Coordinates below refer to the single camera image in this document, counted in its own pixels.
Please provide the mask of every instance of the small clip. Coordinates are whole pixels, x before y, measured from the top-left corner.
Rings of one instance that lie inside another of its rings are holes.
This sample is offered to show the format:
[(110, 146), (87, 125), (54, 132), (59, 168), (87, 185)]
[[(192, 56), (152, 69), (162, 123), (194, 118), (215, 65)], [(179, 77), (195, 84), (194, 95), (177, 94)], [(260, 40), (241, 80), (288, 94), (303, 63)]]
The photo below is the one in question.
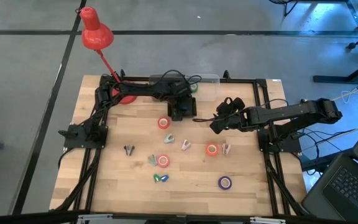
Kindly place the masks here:
[(148, 157), (148, 160), (153, 166), (157, 166), (157, 156), (151, 155)]
[(155, 182), (155, 183), (161, 181), (161, 177), (160, 177), (159, 175), (157, 175), (157, 174), (154, 174), (153, 178), (154, 178), (154, 182)]
[(223, 151), (223, 154), (224, 155), (227, 155), (230, 151), (230, 148), (231, 148), (231, 145), (230, 144), (226, 144), (226, 143), (223, 143), (222, 144), (222, 151)]
[(127, 156), (132, 155), (132, 151), (135, 149), (135, 146), (132, 145), (126, 145), (124, 146), (125, 149), (125, 153), (127, 154)]
[(183, 144), (181, 145), (181, 149), (182, 151), (185, 151), (186, 149), (188, 149), (191, 146), (191, 142), (187, 141), (187, 139), (185, 139), (183, 141)]
[(169, 178), (168, 175), (163, 175), (163, 176), (161, 177), (161, 181), (162, 181), (162, 182), (165, 182), (165, 181), (168, 180), (168, 178)]
[(172, 135), (172, 134), (167, 134), (167, 135), (165, 136), (164, 143), (165, 143), (165, 144), (173, 143), (174, 140), (175, 140), (175, 138), (173, 138), (173, 135)]

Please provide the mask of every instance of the wooden tabletop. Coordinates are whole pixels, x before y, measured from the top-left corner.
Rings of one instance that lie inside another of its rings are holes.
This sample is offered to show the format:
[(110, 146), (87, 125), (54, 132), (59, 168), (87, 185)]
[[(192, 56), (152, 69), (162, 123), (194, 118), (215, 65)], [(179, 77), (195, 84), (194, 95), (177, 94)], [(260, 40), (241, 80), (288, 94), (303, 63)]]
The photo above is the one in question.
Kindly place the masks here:
[[(89, 117), (94, 105), (94, 90), (100, 76), (85, 75), (78, 95), (73, 122)], [(285, 98), (281, 80), (267, 80), (269, 98)], [(225, 97), (240, 97), (246, 106), (255, 106), (251, 84), (220, 83), (215, 101), (197, 101), (198, 118), (211, 118)], [(285, 106), (283, 101), (272, 102), (272, 108)], [(92, 212), (156, 213), (192, 215), (271, 215), (269, 189), (262, 153), (256, 131), (242, 133), (223, 131), (217, 135), (209, 123), (192, 122), (190, 118), (171, 122), (168, 129), (157, 126), (160, 117), (167, 115), (167, 103), (155, 102), (141, 96), (129, 105), (117, 105), (109, 110), (108, 140), (102, 150), (92, 201)], [(164, 144), (168, 133), (175, 142)], [(192, 146), (182, 151), (184, 139)], [(219, 146), (216, 156), (207, 156), (208, 143)], [(221, 144), (231, 144), (223, 155)], [(123, 146), (132, 144), (135, 150), (127, 156)], [(73, 190), (80, 176), (84, 149), (74, 149), (62, 160), (50, 208), (59, 206)], [(166, 154), (170, 164), (154, 167), (147, 162), (151, 154)], [(282, 153), (285, 183), (297, 201), (306, 195), (301, 166), (297, 158)], [(153, 175), (169, 175), (166, 182), (154, 182)], [(229, 176), (232, 187), (221, 190), (218, 179)], [(87, 186), (81, 200), (85, 206)], [(280, 191), (276, 186), (277, 202), (282, 212)]]

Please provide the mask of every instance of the lamp shade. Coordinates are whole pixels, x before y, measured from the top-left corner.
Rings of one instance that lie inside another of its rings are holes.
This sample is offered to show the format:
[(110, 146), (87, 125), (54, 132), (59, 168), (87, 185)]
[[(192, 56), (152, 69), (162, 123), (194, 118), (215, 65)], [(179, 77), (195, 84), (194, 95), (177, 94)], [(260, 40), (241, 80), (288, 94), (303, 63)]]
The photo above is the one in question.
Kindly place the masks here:
[(82, 31), (82, 43), (91, 50), (101, 50), (108, 47), (114, 40), (110, 29), (100, 23), (98, 13), (92, 7), (84, 7), (80, 11), (85, 29)]

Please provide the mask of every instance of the red desk lamp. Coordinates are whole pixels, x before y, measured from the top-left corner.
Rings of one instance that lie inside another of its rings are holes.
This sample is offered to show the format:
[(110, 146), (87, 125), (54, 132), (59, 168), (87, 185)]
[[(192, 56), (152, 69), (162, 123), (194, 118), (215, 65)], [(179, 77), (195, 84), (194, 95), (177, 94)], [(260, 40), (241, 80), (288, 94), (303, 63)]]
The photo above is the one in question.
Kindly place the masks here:
[[(117, 82), (121, 82), (121, 79), (118, 77), (117, 73), (111, 68), (110, 64), (104, 58), (102, 53), (102, 49), (109, 47), (114, 40), (114, 36), (110, 29), (100, 23), (98, 13), (92, 7), (84, 7), (80, 11), (80, 16), (84, 21), (85, 28), (82, 31), (82, 43), (86, 48), (96, 51), (103, 63), (109, 69), (111, 75), (116, 79)], [(112, 95), (116, 95), (119, 92), (115, 89), (112, 90)], [(136, 99), (136, 96), (126, 96), (124, 97), (120, 103), (121, 104), (129, 104), (132, 103)]]

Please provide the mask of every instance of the lamp base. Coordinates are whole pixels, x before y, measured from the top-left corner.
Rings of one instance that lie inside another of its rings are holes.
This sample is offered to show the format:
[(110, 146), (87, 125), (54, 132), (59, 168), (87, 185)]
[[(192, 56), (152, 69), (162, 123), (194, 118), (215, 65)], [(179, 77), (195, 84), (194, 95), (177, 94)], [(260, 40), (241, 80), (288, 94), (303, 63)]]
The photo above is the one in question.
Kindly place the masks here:
[[(116, 89), (112, 89), (112, 96), (115, 96), (119, 93), (118, 90)], [(126, 105), (126, 104), (129, 104), (129, 103), (132, 103), (133, 101), (136, 100), (136, 96), (125, 96), (119, 103), (122, 104), (122, 105)]]

